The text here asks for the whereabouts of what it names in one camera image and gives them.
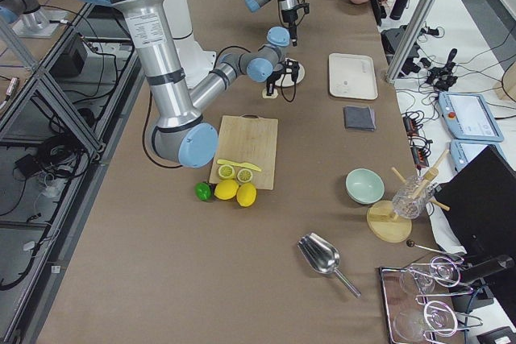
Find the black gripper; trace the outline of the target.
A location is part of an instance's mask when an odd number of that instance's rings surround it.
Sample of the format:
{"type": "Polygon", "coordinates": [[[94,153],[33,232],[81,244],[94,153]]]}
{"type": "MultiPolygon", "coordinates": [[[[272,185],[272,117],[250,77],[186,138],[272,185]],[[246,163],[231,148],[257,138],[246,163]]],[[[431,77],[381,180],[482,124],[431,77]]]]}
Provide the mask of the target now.
{"type": "Polygon", "coordinates": [[[306,0],[281,0],[281,20],[290,30],[290,41],[293,46],[298,45],[296,27],[299,10],[302,10],[304,15],[309,14],[310,4],[306,0]]]}
{"type": "Polygon", "coordinates": [[[275,82],[286,73],[292,74],[292,79],[295,81],[295,77],[297,76],[297,71],[299,62],[290,58],[287,58],[280,62],[278,66],[273,70],[272,74],[267,78],[266,85],[266,96],[274,95],[275,93],[275,82]]]}

